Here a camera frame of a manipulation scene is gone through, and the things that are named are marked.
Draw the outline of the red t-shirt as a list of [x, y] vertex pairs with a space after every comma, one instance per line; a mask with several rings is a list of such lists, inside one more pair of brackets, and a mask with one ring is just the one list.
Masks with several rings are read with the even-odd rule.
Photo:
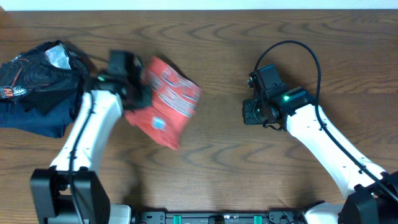
[[203, 89], [158, 57], [145, 69], [144, 82], [150, 86], [152, 104], [126, 110], [124, 117], [156, 143], [177, 150], [180, 134], [195, 114]]

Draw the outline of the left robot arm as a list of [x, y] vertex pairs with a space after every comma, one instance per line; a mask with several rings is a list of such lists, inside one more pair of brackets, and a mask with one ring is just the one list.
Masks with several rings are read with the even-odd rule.
[[97, 175], [109, 136], [125, 109], [151, 104], [139, 56], [112, 50], [108, 66], [85, 81], [80, 112], [48, 169], [36, 169], [30, 189], [39, 223], [139, 223], [130, 206], [111, 203]]

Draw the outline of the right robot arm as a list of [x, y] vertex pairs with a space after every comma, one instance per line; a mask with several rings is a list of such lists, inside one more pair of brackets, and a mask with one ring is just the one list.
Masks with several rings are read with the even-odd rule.
[[330, 122], [313, 96], [302, 87], [289, 89], [273, 65], [249, 74], [252, 99], [243, 101], [246, 125], [279, 125], [305, 145], [327, 170], [344, 204], [316, 203], [297, 216], [297, 223], [397, 223], [397, 173], [388, 174], [355, 148]]

